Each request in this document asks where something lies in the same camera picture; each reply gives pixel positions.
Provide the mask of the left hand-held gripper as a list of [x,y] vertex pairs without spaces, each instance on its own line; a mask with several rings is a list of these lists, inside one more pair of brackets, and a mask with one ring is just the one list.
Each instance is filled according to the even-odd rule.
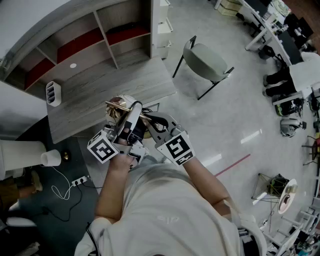
[[145,124],[143,121],[137,121],[135,127],[132,123],[126,121],[125,128],[129,129],[124,136],[128,145],[115,143],[117,138],[116,126],[106,124],[87,144],[87,149],[101,163],[104,164],[118,154],[134,157],[139,165],[142,162],[147,150],[141,144],[145,135]]

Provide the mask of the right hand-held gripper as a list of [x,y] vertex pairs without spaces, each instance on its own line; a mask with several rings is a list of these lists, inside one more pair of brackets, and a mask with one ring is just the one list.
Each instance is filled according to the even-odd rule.
[[195,157],[188,133],[170,114],[149,112],[145,116],[151,119],[146,127],[156,142],[155,148],[163,156],[178,167]]

